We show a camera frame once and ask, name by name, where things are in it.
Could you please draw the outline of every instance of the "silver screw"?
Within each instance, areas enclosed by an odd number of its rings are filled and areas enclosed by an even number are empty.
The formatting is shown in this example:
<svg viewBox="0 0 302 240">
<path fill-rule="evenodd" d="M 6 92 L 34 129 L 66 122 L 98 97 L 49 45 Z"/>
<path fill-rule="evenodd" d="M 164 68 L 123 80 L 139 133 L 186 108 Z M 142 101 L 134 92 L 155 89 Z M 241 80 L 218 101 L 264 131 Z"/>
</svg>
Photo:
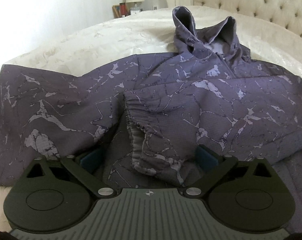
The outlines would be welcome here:
<svg viewBox="0 0 302 240">
<path fill-rule="evenodd" d="M 98 190 L 98 193 L 102 196 L 109 196 L 109 195 L 113 194 L 113 189 L 111 189 L 109 187 L 103 187 Z"/>
<path fill-rule="evenodd" d="M 186 190 L 186 193 L 191 196 L 197 196 L 202 193 L 202 191 L 197 187 L 190 187 Z"/>
</svg>

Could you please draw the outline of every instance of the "bed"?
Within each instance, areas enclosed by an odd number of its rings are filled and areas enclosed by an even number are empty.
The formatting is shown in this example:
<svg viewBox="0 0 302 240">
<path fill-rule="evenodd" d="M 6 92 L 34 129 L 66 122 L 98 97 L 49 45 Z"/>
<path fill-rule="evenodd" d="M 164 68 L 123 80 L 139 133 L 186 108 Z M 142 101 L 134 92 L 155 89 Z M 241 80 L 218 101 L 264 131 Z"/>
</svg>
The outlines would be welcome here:
<svg viewBox="0 0 302 240">
<path fill-rule="evenodd" d="M 233 16 L 237 21 L 239 40 L 251 49 L 253 59 L 281 65 L 302 77 L 302 24 L 296 22 L 285 28 L 287 23 L 279 21 L 277 24 L 276 18 L 270 22 L 266 18 L 240 14 L 237 7 L 232 12 L 219 6 L 219 1 L 217 6 L 215 2 L 210 7 L 202 4 L 201 0 L 167 2 L 170 8 L 145 11 L 80 30 L 63 39 L 42 44 L 6 63 L 81 76 L 132 54 L 175 52 L 172 7 L 183 4 L 192 12 L 197 29 Z M 9 190 L 9 187 L 0 187 L 0 231 L 10 231 L 2 208 Z"/>
</svg>

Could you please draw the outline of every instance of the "gray ribbed plate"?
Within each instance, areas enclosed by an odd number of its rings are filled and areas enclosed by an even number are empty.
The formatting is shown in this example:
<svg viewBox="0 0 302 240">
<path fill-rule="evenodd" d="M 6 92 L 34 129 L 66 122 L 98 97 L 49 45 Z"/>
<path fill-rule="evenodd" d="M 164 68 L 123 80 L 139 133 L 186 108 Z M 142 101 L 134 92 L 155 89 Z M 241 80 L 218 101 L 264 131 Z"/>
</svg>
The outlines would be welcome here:
<svg viewBox="0 0 302 240">
<path fill-rule="evenodd" d="M 246 234 L 217 222 L 198 199 L 177 189 L 123 189 L 99 200 L 92 212 L 72 228 L 52 234 L 30 234 L 14 229 L 19 240 L 283 240 L 284 230 Z"/>
</svg>

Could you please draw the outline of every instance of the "metal bolt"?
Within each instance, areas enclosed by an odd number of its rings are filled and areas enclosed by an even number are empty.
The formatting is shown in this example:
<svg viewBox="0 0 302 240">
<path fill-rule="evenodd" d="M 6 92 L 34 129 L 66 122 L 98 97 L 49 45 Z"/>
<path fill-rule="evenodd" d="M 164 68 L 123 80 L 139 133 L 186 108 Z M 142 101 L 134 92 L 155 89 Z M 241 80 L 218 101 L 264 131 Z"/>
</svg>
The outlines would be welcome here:
<svg viewBox="0 0 302 240">
<path fill-rule="evenodd" d="M 109 196 L 109 195 L 113 194 L 113 189 L 111 189 L 109 187 L 103 187 L 98 190 L 98 193 L 102 196 Z"/>
<path fill-rule="evenodd" d="M 186 190 L 186 193 L 191 196 L 197 196 L 202 193 L 202 191 L 197 187 L 190 187 Z"/>
</svg>

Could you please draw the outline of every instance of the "white bedspread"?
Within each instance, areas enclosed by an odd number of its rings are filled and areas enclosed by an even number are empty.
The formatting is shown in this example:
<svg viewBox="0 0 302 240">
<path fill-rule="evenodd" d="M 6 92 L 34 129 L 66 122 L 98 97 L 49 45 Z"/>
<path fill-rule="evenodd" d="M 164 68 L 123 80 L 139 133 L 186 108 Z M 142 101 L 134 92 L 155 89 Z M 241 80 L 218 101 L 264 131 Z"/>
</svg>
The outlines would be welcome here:
<svg viewBox="0 0 302 240">
<path fill-rule="evenodd" d="M 302 38 L 285 28 L 253 17 L 202 6 L 189 6 L 196 28 L 217 24 L 231 15 L 237 20 L 241 44 L 253 59 L 281 65 L 302 77 Z M 81 76 L 111 61 L 132 55 L 174 52 L 172 8 L 98 24 L 64 39 L 53 40 L 6 62 Z M 3 201 L 10 188 L 0 187 L 0 231 L 10 231 Z"/>
</svg>

